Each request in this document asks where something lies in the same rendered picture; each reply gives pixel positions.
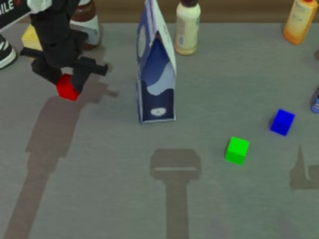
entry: milk carton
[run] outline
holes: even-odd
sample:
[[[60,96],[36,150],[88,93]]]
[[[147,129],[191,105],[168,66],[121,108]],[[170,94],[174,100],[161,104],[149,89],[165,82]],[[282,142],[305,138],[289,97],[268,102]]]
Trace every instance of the milk carton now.
[[[157,0],[146,0],[137,30],[140,123],[175,120],[175,52]]]

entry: blue block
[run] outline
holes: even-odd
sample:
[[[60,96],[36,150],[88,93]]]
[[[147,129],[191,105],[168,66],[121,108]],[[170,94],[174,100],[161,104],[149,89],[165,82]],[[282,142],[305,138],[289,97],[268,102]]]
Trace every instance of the blue block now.
[[[279,109],[270,127],[270,130],[286,136],[291,125],[293,124],[294,118],[295,115],[293,113]]]

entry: green cube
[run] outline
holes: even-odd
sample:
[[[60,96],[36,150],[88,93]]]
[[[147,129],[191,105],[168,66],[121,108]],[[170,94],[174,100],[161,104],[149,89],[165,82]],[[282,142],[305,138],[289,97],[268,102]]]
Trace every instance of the green cube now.
[[[231,137],[225,159],[229,162],[243,164],[249,148],[249,141]]]

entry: table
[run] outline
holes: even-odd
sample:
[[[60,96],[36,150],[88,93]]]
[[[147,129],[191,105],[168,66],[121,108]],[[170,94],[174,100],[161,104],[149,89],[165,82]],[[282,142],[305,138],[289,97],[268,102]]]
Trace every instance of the table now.
[[[2,239],[318,238],[318,24],[298,47],[280,24],[202,24],[197,53],[176,58],[176,122],[146,125],[137,25],[103,27],[86,54],[112,71],[76,103],[27,58],[0,72]],[[20,49],[25,28],[4,36]],[[296,114],[287,137],[268,129],[278,108]],[[250,141],[243,166],[224,160],[231,136]]]

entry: bottle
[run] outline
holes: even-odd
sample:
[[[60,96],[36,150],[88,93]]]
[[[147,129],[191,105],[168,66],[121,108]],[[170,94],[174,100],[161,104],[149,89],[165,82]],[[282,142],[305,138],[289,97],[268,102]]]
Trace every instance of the bottle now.
[[[88,40],[82,47],[83,50],[94,49],[100,44],[99,21],[93,0],[80,0],[70,23],[78,26],[79,30],[89,35]]]
[[[200,19],[198,0],[181,0],[176,10],[175,51],[191,55],[197,50]]]
[[[284,29],[284,38],[290,43],[301,44],[315,16],[316,0],[295,0]]]

